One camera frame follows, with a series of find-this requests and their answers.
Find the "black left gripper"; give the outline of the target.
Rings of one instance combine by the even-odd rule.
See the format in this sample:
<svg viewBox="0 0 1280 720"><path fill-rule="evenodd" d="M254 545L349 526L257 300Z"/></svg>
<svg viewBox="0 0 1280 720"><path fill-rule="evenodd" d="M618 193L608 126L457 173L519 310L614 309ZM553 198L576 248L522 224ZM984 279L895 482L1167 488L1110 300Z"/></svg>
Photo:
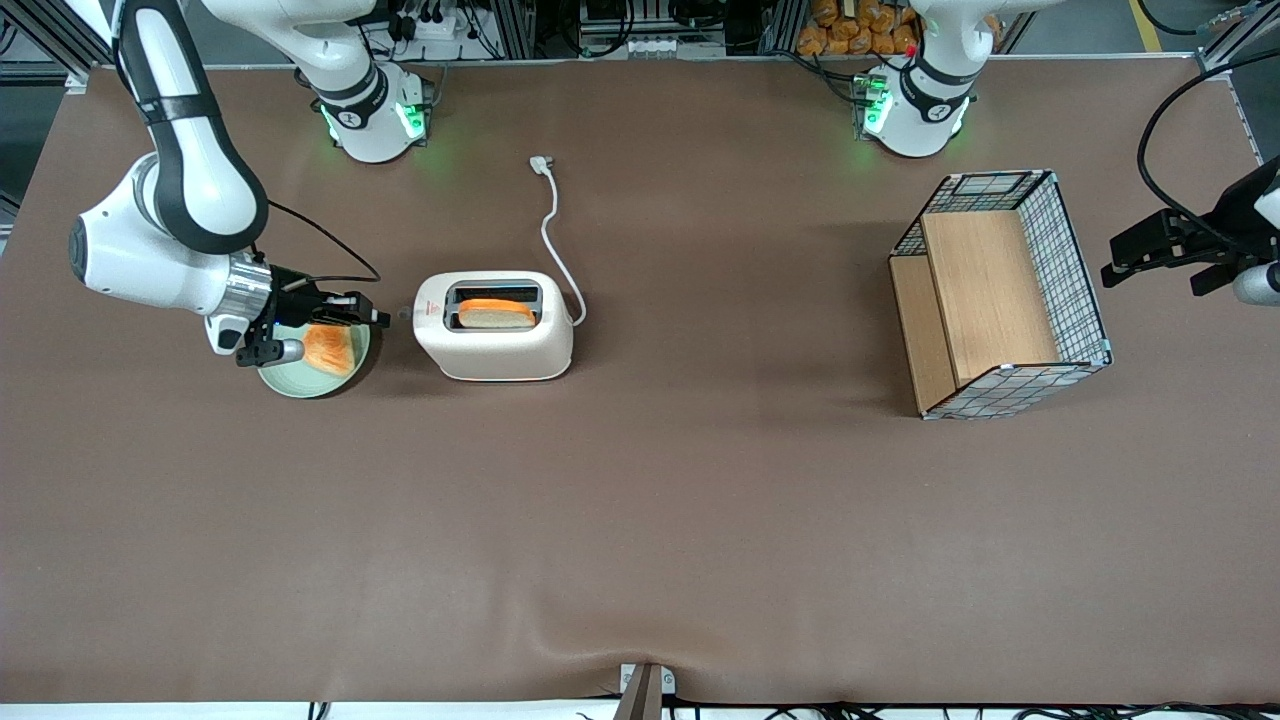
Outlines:
<svg viewBox="0 0 1280 720"><path fill-rule="evenodd" d="M1277 260L1277 160L1268 160L1226 187L1213 208L1201 217L1207 225L1198 245L1199 229L1172 209L1162 209L1108 241L1111 263L1101 268L1107 290L1139 272L1212 265L1190 277L1190 291L1203 297L1233 284L1244 260Z"/></svg>

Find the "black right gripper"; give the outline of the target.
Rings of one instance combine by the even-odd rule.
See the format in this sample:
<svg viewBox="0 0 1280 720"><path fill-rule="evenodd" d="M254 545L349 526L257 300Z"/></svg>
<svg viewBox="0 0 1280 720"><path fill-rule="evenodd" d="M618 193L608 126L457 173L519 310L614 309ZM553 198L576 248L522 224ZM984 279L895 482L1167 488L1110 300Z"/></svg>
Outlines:
<svg viewBox="0 0 1280 720"><path fill-rule="evenodd" d="M278 265L269 269L271 295L248 328L248 346L271 340L275 325L390 327L390 316L376 310L372 301L358 291L326 293L305 273Z"/></svg>

